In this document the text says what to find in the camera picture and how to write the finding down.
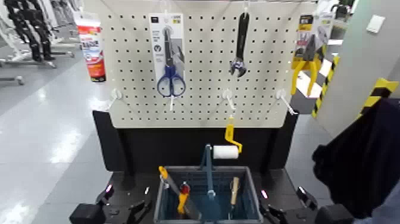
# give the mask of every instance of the scissors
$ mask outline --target scissors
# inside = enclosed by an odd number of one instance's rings
[[[178,97],[186,90],[183,78],[176,71],[174,60],[171,55],[171,33],[170,29],[164,28],[165,67],[164,75],[157,83],[157,91],[164,97]]]

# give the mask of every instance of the blue scissors handle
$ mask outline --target blue scissors handle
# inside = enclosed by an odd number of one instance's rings
[[[163,86],[162,83],[165,83],[165,81],[168,81],[169,84],[169,93],[165,94],[164,91],[161,91]],[[179,90],[179,94],[176,94],[175,91],[175,86],[174,86],[174,82],[176,82],[176,80],[178,80],[178,82],[180,82],[183,86],[181,88],[181,90]],[[164,97],[170,97],[170,96],[174,96],[174,97],[178,97],[180,95],[182,95],[186,90],[186,84],[185,81],[183,80],[183,78],[176,73],[176,68],[175,66],[165,66],[165,75],[163,75],[160,80],[157,83],[157,91],[158,93],[160,93],[160,95],[164,96]]]

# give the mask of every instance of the light switch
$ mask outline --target light switch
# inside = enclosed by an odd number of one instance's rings
[[[373,15],[370,23],[367,26],[367,30],[369,32],[378,33],[384,20],[385,20],[385,17],[383,17],[383,16]]]

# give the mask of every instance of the shiny floor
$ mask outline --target shiny floor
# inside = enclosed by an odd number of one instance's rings
[[[0,48],[0,56],[7,49]],[[1,68],[24,86],[0,82],[0,224],[69,223],[78,203],[92,203],[111,174],[102,162],[92,109],[109,100],[107,85],[91,83],[80,51],[57,58],[57,69]],[[329,193],[312,173],[311,154],[331,140],[309,115],[296,125],[286,165],[295,186],[321,205]]]

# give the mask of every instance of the yellow paint roller handle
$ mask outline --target yellow paint roller handle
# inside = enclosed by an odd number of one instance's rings
[[[164,178],[164,180],[168,178],[168,172],[163,166],[159,166],[158,170],[160,171],[161,176],[162,178]]]
[[[234,128],[235,128],[234,125],[231,124],[231,123],[229,123],[229,124],[226,126],[226,130],[225,130],[225,140],[226,140],[227,142],[232,143],[233,145],[236,145],[237,148],[238,148],[239,153],[242,153],[242,147],[243,147],[243,145],[233,140],[233,129],[234,129]]]

